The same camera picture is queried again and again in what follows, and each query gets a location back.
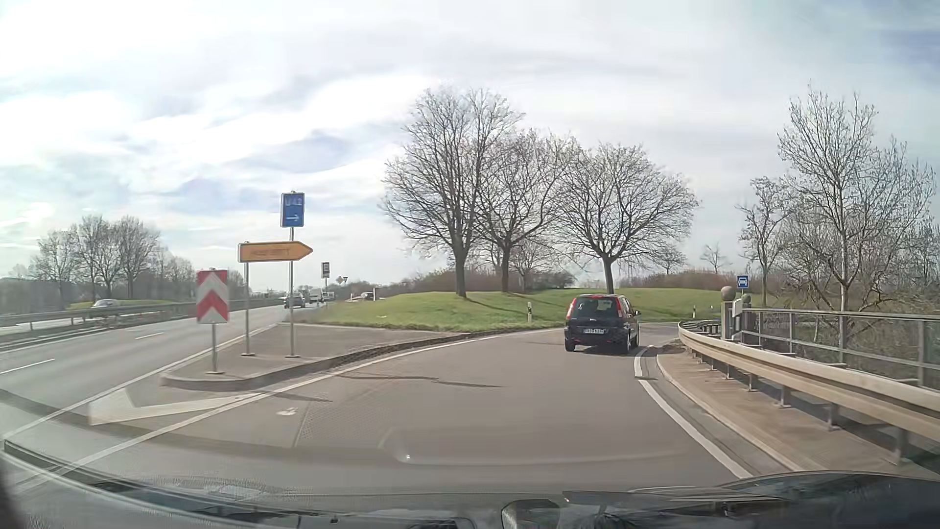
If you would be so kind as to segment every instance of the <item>white lane marking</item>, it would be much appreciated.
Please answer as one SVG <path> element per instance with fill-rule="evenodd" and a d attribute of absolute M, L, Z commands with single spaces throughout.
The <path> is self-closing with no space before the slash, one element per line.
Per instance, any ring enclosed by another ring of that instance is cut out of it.
<path fill-rule="evenodd" d="M 14 367 L 13 369 L 7 369 L 7 371 L 0 371 L 0 375 L 5 375 L 7 373 L 13 373 L 14 371 L 20 371 L 21 369 L 26 369 L 27 367 L 33 367 L 34 365 L 40 365 L 41 363 L 46 363 L 47 361 L 53 361 L 55 359 L 48 359 L 44 361 L 36 361 L 28 365 L 21 365 L 20 367 Z"/>
<path fill-rule="evenodd" d="M 262 328 L 260 328 L 260 329 L 252 330 L 249 334 L 250 334 L 250 335 L 258 334 L 259 332 L 262 332 L 262 331 L 264 331 L 264 330 L 272 329 L 275 325 L 276 325 L 276 324 L 271 324 L 271 325 L 262 327 Z M 229 345 L 235 344 L 236 342 L 238 342 L 239 340 L 241 340 L 241 339 L 243 339 L 243 338 L 244 338 L 244 335 L 240 335 L 240 336 L 238 336 L 238 337 L 236 337 L 236 338 L 232 338 L 231 340 L 229 340 L 229 341 L 227 341 L 227 342 L 223 342 L 223 343 L 219 344 L 219 345 L 217 346 L 217 348 L 221 349 L 221 348 L 223 348 L 223 347 L 228 347 Z M 162 366 L 162 367 L 158 367 L 158 368 L 154 369 L 153 371 L 150 371 L 150 372 L 148 372 L 148 373 L 145 373 L 145 374 L 141 375 L 140 377 L 135 377 L 135 378 L 132 378 L 132 379 L 128 380 L 127 382 L 123 382 L 123 383 L 121 383 L 121 384 L 118 384 L 118 385 L 115 386 L 114 388 L 111 388 L 111 389 L 105 390 L 105 391 L 103 391 L 103 392 L 100 392 L 100 393 L 96 393 L 96 394 L 94 394 L 94 395 L 91 395 L 89 398 L 80 400 L 80 401 L 76 402 L 75 404 L 73 404 L 73 405 L 71 405 L 71 406 L 68 406 L 68 407 L 66 407 L 66 408 L 60 409 L 60 410 L 58 410 L 58 411 L 54 411 L 54 412 L 50 413 L 49 415 L 46 415 L 45 417 L 39 417 L 37 420 L 33 421 L 32 423 L 29 423 L 28 425 L 20 426 L 19 428 L 16 428 L 15 430 L 4 434 L 3 439 L 4 439 L 4 440 L 9 439 L 9 438 L 15 436 L 16 434 L 19 434 L 19 433 L 21 433 L 21 432 L 24 432 L 24 431 L 28 430 L 29 428 L 32 428 L 32 427 L 34 427 L 34 426 L 36 426 L 36 425 L 41 425 L 42 423 L 45 423 L 46 421 L 50 421 L 50 420 L 54 419 L 55 417 L 58 417 L 59 415 L 61 415 L 61 414 L 63 414 L 63 413 L 68 413 L 69 411 L 72 411 L 73 409 L 76 409 L 76 408 L 78 408 L 78 407 L 80 407 L 80 406 L 84 406 L 85 404 L 88 404 L 89 402 L 91 402 L 91 401 L 93 401 L 93 400 L 98 400 L 98 399 L 102 398 L 103 396 L 105 396 L 105 395 L 107 395 L 107 394 L 109 394 L 109 393 L 116 392 L 117 390 L 122 390 L 122 389 L 124 389 L 124 388 L 130 386 L 131 384 L 134 384 L 135 382 L 139 382 L 139 381 L 143 380 L 144 378 L 153 377 L 154 375 L 157 375 L 157 374 L 159 374 L 159 373 L 162 373 L 163 371 L 166 371 L 167 369 L 169 369 L 169 368 L 171 368 L 171 367 L 180 365 L 181 363 L 185 363 L 185 362 L 187 362 L 187 361 L 193 361 L 193 360 L 199 358 L 200 356 L 209 354 L 209 353 L 211 353 L 211 352 L 212 352 L 212 348 L 209 347 L 208 349 L 203 349 L 203 350 L 199 351 L 198 353 L 195 353 L 195 354 L 193 354 L 193 355 L 190 355 L 190 356 L 188 356 L 188 357 L 186 357 L 186 358 L 184 358 L 184 359 L 180 359 L 180 360 L 177 360 L 177 361 L 172 361 L 172 362 L 168 363 L 167 365 L 164 365 L 164 366 Z"/>
<path fill-rule="evenodd" d="M 394 359 L 399 359 L 399 358 L 402 358 L 402 357 L 407 357 L 407 356 L 415 355 L 415 354 L 417 354 L 417 353 L 423 353 L 423 352 L 425 352 L 425 351 L 431 351 L 431 350 L 433 350 L 433 349 L 440 349 L 440 348 L 443 348 L 443 347 L 451 347 L 451 346 L 453 346 L 453 345 L 471 344 L 471 343 L 476 342 L 476 341 L 478 341 L 478 340 L 479 340 L 479 338 L 474 338 L 474 339 L 471 339 L 471 340 L 462 340 L 462 341 L 459 341 L 459 342 L 450 342 L 450 343 L 447 343 L 447 344 L 433 345 L 433 346 L 431 346 L 431 347 L 425 347 L 425 348 L 423 348 L 423 349 L 416 349 L 416 350 L 413 350 L 413 351 L 405 351 L 405 352 L 403 352 L 403 353 L 399 353 L 399 354 L 392 355 L 392 356 L 389 356 L 389 357 L 382 357 L 382 358 L 375 359 L 375 360 L 372 360 L 372 361 L 367 361 L 367 362 L 365 362 L 365 363 L 352 365 L 352 366 L 347 367 L 347 368 L 344 368 L 344 369 L 339 369 L 339 370 L 334 371 L 334 372 L 331 372 L 331 373 L 326 373 L 326 374 L 324 374 L 324 375 L 320 375 L 319 377 L 313 377 L 313 378 L 311 378 L 310 380 L 302 380 L 302 381 L 300 381 L 300 382 L 295 382 L 295 383 L 293 383 L 293 384 L 290 384 L 289 386 L 285 386 L 285 387 L 282 387 L 282 388 L 276 388 L 276 389 L 271 390 L 271 391 L 266 392 L 266 393 L 260 393 L 260 394 L 257 394 L 257 395 L 255 395 L 255 396 L 248 397 L 248 398 L 245 398 L 245 399 L 243 399 L 243 400 L 240 400 L 240 401 L 238 401 L 238 402 L 233 402 L 233 403 L 231 403 L 231 404 L 222 406 L 221 408 L 212 409 L 212 410 L 207 411 L 207 412 L 205 412 L 205 413 L 201 413 L 201 414 L 199 414 L 199 415 L 197 415 L 197 416 L 195 416 L 195 417 L 191 417 L 191 418 L 189 418 L 189 419 L 186 419 L 185 421 L 180 421 L 180 422 L 178 422 L 178 423 L 175 423 L 174 425 L 168 425 L 168 426 L 164 426 L 164 427 L 162 427 L 162 428 L 160 428 L 160 429 L 156 429 L 156 430 L 150 431 L 150 432 L 148 432 L 148 433 L 146 433 L 146 434 L 144 434 L 144 435 L 142 435 L 142 436 L 140 436 L 140 437 L 135 437 L 135 438 L 129 439 L 129 440 L 125 441 L 125 442 L 121 442 L 121 443 L 115 444 L 114 446 L 111 446 L 110 448 L 105 448 L 104 450 L 101 450 L 101 451 L 98 452 L 98 453 L 92 454 L 92 455 L 87 456 L 87 457 L 83 457 L 83 458 L 81 458 L 81 459 L 79 459 L 79 460 L 77 460 L 77 461 L 73 461 L 72 463 L 70 463 L 70 464 L 68 464 L 68 465 L 66 465 L 66 466 L 64 466 L 64 467 L 62 467 L 62 468 L 56 470 L 55 473 L 54 473 L 54 476 L 59 476 L 59 475 L 62 475 L 62 474 L 64 474 L 64 473 L 69 473 L 69 472 L 71 472 L 71 471 L 73 471 L 73 470 L 75 470 L 75 469 L 77 469 L 77 468 L 81 468 L 81 467 L 84 467 L 84 466 L 88 465 L 89 463 L 93 463 L 93 462 L 95 462 L 95 461 L 97 461 L 97 460 L 99 460 L 99 459 L 101 459 L 101 458 L 103 458 L 103 457 L 108 457 L 108 456 L 111 456 L 112 454 L 115 454 L 115 453 L 117 453 L 117 452 L 120 452 L 121 450 L 124 450 L 124 449 L 126 449 L 126 448 L 131 448 L 132 446 L 136 446 L 137 444 L 140 444 L 141 442 L 149 441 L 149 440 L 151 440 L 151 439 L 153 439 L 153 438 L 155 438 L 155 437 L 162 436 L 163 434 L 166 434 L 166 433 L 169 433 L 169 432 L 172 432 L 172 431 L 179 430 L 180 428 L 184 428 L 184 427 L 186 427 L 186 426 L 188 426 L 188 425 L 193 425 L 193 424 L 195 424 L 195 423 L 198 423 L 199 421 L 202 421 L 202 420 L 205 420 L 205 419 L 209 419 L 210 417 L 214 417 L 215 415 L 218 415 L 218 414 L 220 414 L 220 413 L 224 413 L 224 412 L 226 412 L 226 411 L 229 411 L 230 409 L 240 408 L 241 406 L 244 406 L 244 405 L 246 405 L 246 404 L 251 404 L 251 403 L 253 403 L 253 402 L 258 402 L 259 400 L 264 399 L 264 398 L 268 398 L 268 397 L 271 397 L 271 396 L 278 395 L 278 394 L 280 394 L 280 393 L 284 393 L 284 392 L 289 392 L 289 391 L 292 391 L 292 390 L 296 390 L 297 388 L 302 388 L 302 387 L 307 386 L 307 385 L 309 385 L 309 384 L 313 384 L 313 383 L 315 383 L 315 382 L 320 382 L 321 380 L 326 380 L 327 378 L 338 377 L 339 375 L 345 375 L 346 373 L 349 373 L 350 371 L 355 371 L 355 370 L 357 370 L 357 369 L 362 369 L 362 368 L 364 368 L 364 367 L 369 367 L 370 365 L 375 365 L 375 364 L 377 364 L 377 363 L 382 363 L 382 362 L 384 362 L 384 361 L 392 361 L 392 360 L 394 360 Z M 87 401 L 89 401 L 89 400 L 94 400 L 94 398 L 97 398 L 97 397 L 93 397 L 93 398 L 91 398 L 91 399 L 86 399 L 85 402 L 87 402 Z M 34 483 L 32 483 L 30 486 L 28 486 L 28 488 L 27 488 L 26 490 L 32 489 L 33 487 L 36 487 L 36 486 L 40 485 L 41 483 L 44 483 L 45 481 L 47 481 L 48 479 L 50 479 L 50 477 L 46 477 L 46 476 L 43 476 L 43 477 L 44 477 L 44 479 L 38 479 L 36 482 L 34 482 Z"/>
<path fill-rule="evenodd" d="M 102 398 L 88 403 L 88 423 L 92 426 L 106 425 L 108 423 L 123 423 L 137 419 L 176 415 L 218 408 L 230 402 L 248 398 L 257 393 L 205 398 L 202 400 L 185 400 L 170 404 L 155 404 L 152 406 L 135 406 L 127 388 L 107 394 Z"/>
<path fill-rule="evenodd" d="M 634 359 L 634 372 L 636 373 L 638 377 L 643 376 L 642 369 L 640 368 L 640 357 L 642 357 L 643 354 L 646 353 L 647 350 L 649 350 L 650 347 L 652 346 L 654 345 L 647 345 L 646 347 L 643 347 L 643 349 L 641 349 L 638 353 L 636 353 L 636 357 Z M 674 408 L 672 408 L 663 399 L 663 397 L 658 392 L 656 392 L 656 389 L 652 387 L 652 384 L 650 384 L 648 380 L 640 379 L 638 380 L 638 382 L 640 383 L 640 386 L 643 386 L 643 389 L 646 390 L 646 393 L 650 396 L 653 402 L 659 405 L 659 407 L 663 411 L 666 412 L 666 415 L 668 415 L 670 419 L 675 421 L 675 423 L 679 425 L 680 428 L 685 430 L 685 433 L 689 434 L 689 437 L 691 437 L 693 440 L 695 440 L 695 442 L 700 444 L 701 447 L 704 448 L 706 452 L 711 454 L 712 457 L 715 458 L 715 460 L 717 460 L 719 463 L 724 465 L 726 469 L 728 469 L 731 473 L 733 473 L 736 477 L 739 477 L 739 478 L 751 477 L 752 475 L 754 475 L 748 472 L 747 469 L 742 467 L 740 464 L 738 464 L 737 461 L 735 461 L 728 454 L 726 454 L 724 450 L 718 447 L 718 445 L 716 445 L 711 440 L 703 436 L 701 432 L 699 432 L 698 429 L 692 425 L 692 423 L 689 423 L 688 421 L 686 421 L 685 417 L 682 417 Z"/>

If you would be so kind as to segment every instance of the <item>grass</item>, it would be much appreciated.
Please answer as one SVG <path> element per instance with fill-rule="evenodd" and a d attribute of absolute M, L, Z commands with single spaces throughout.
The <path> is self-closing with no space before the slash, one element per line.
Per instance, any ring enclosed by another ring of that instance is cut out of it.
<path fill-rule="evenodd" d="M 159 305 L 161 303 L 176 303 L 176 301 L 171 301 L 169 299 L 119 299 L 117 304 L 123 307 L 131 307 L 133 305 Z M 79 301 L 78 303 L 72 303 L 69 305 L 69 311 L 80 311 L 82 309 L 90 309 L 91 301 Z"/>
<path fill-rule="evenodd" d="M 378 301 L 340 301 L 327 310 L 296 315 L 296 321 L 383 329 L 474 331 L 489 329 L 545 329 L 564 324 L 572 298 L 593 289 L 546 290 L 537 294 L 471 292 L 467 299 L 449 292 L 401 294 Z M 720 296 L 711 290 L 685 288 L 621 288 L 642 312 L 641 321 L 678 321 L 718 314 Z M 526 322 L 526 303 L 532 302 L 532 323 Z M 714 305 L 715 312 L 709 308 Z"/>

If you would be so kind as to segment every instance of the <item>highway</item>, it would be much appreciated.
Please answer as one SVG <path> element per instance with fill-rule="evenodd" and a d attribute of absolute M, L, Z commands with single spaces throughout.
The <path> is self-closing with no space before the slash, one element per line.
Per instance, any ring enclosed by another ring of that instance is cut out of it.
<path fill-rule="evenodd" d="M 242 332 L 239 314 L 219 327 L 220 342 Z M 253 328 L 284 315 L 252 311 Z M 675 336 L 675 324 L 645 324 L 641 333 L 644 345 Z M 341 366 L 229 409 L 94 427 L 68 420 L 84 419 L 87 402 L 114 389 L 138 406 L 225 397 L 154 381 L 163 366 L 209 345 L 207 327 L 180 320 L 10 351 L 0 355 L 0 425 L 22 446 L 102 472 L 317 492 L 625 489 L 765 472 L 749 472 L 763 469 L 766 461 L 753 458 L 764 456 L 719 426 L 707 425 L 706 437 L 743 456 L 710 450 L 670 416 L 662 403 L 695 420 L 652 358 L 569 353 L 556 329 Z M 39 419 L 60 409 L 69 413 Z"/>

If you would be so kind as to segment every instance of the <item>small blue sign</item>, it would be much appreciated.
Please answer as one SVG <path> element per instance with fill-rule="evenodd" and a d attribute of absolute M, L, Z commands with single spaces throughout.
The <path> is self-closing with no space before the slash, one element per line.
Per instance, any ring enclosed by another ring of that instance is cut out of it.
<path fill-rule="evenodd" d="M 304 227 L 304 193 L 281 193 L 281 228 Z"/>

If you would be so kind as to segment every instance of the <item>chevron sign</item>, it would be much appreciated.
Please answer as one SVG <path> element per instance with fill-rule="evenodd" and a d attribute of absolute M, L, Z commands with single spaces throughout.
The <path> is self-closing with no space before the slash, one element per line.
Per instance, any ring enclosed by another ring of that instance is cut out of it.
<path fill-rule="evenodd" d="M 228 323 L 228 270 L 196 272 L 196 322 Z"/>

